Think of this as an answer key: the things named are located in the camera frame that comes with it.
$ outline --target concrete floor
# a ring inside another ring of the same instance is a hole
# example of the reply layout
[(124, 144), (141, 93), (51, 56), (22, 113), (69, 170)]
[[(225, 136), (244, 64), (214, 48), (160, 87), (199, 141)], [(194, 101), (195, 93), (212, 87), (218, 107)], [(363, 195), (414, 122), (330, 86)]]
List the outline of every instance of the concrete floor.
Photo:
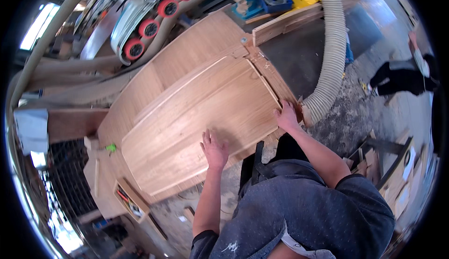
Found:
[[(368, 81), (380, 65), (391, 57), (398, 60), (410, 58), (407, 33), (412, 26), (396, 0), (364, 2), (362, 7), (382, 32), (383, 38), (346, 67), (343, 86), (334, 106), (325, 118), (307, 132), (338, 155), (347, 157), (371, 129), (377, 138), (394, 141), (408, 127), (410, 135), (414, 137), (415, 149), (419, 151), (423, 143), (430, 142), (431, 95), (426, 93), (416, 97), (410, 93), (400, 93), (386, 107), (383, 97), (365, 97), (357, 81), (359, 77)], [(418, 43), (424, 44), (423, 46), (427, 44), (422, 30), (418, 31), (418, 38)], [(276, 147), (267, 145), (264, 148), (262, 162), (268, 162), (274, 157)], [(384, 172), (388, 166), (389, 164), (384, 165)], [(231, 219), (237, 206), (240, 169), (241, 162), (223, 173), (221, 226)], [(429, 183), (430, 180), (427, 179), (423, 188), (428, 189)], [(141, 224), (140, 229), (146, 235), (142, 241), (153, 242), (152, 246), (171, 258), (188, 258), (193, 240), (192, 223), (182, 222), (179, 217), (183, 216), (185, 207), (196, 208), (201, 190), (202, 185), (199, 184), (152, 205), (151, 213), (166, 233), (168, 241), (157, 237), (149, 225)], [(403, 213), (398, 225), (406, 227), (415, 221), (417, 207), (422, 206), (425, 195), (425, 190), (422, 190), (417, 200)]]

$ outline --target black pants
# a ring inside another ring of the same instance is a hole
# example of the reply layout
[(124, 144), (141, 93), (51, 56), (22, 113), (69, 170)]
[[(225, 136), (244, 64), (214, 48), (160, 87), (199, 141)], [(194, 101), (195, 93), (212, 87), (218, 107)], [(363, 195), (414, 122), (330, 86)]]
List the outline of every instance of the black pants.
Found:
[[(386, 78), (389, 82), (378, 86)], [(376, 72), (369, 84), (372, 88), (377, 87), (379, 95), (395, 94), (400, 91), (409, 91), (414, 95), (419, 95), (424, 92), (424, 83), (426, 81), (426, 88), (430, 88), (434, 83), (429, 79), (423, 79), (423, 75), (419, 71), (399, 69), (390, 70), (390, 63), (385, 62)]]
[[(276, 156), (269, 161), (275, 162), (278, 160), (296, 159), (307, 161), (306, 154), (304, 154), (301, 147), (296, 143), (290, 134), (286, 133), (279, 138), (278, 149), (276, 150)], [(252, 170), (254, 166), (254, 154), (250, 155), (243, 160), (242, 171), (240, 173), (240, 190), (242, 186), (246, 184), (252, 177)]]

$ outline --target gray t-shirt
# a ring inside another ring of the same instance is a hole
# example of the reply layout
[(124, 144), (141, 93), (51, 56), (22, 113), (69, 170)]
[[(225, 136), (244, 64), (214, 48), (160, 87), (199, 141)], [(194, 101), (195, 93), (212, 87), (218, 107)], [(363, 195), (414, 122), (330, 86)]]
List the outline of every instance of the gray t-shirt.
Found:
[(306, 251), (328, 250), (336, 258), (382, 255), (395, 220), (365, 177), (349, 175), (330, 189), (308, 162), (267, 166), (277, 176), (253, 186), (250, 180), (220, 236), (208, 230), (194, 238), (191, 259), (266, 258), (287, 228)]

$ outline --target hand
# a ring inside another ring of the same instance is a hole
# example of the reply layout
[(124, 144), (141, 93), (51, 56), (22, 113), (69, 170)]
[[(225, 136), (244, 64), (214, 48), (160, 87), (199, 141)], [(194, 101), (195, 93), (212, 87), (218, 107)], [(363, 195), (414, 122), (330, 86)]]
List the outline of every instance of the hand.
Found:
[(203, 132), (203, 142), (199, 144), (209, 163), (209, 168), (222, 171), (229, 157), (228, 142), (220, 144), (216, 134), (213, 131), (210, 133), (207, 128), (206, 132)]
[(409, 39), (413, 44), (416, 44), (416, 32), (415, 31), (409, 32)]
[(303, 130), (298, 125), (298, 119), (296, 118), (295, 107), (293, 107), (293, 104), (284, 99), (281, 100), (281, 103), (282, 113), (277, 109), (273, 111), (274, 116), (278, 121), (278, 126), (290, 134), (295, 130)]

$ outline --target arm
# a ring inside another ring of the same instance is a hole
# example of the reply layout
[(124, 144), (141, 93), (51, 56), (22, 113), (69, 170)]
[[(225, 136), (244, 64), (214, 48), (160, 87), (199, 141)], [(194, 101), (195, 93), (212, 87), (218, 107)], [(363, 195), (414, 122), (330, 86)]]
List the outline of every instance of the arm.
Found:
[(311, 138), (299, 125), (293, 105), (282, 100), (282, 112), (274, 110), (278, 125), (289, 133), (301, 147), (310, 164), (326, 185), (335, 188), (338, 182), (351, 174), (346, 163), (329, 148)]
[(418, 48), (418, 43), (416, 42), (416, 33), (414, 31), (409, 32), (409, 47), (412, 52), (413, 58), (415, 59), (416, 65), (423, 76), (429, 77), (429, 65), (423, 59), (421, 51)]
[(220, 233), (220, 207), (221, 207), (221, 173), (228, 161), (228, 143), (220, 144), (215, 133), (203, 133), (203, 142), (200, 143), (209, 168), (206, 173), (204, 188), (199, 197), (193, 223), (193, 235), (212, 230)]

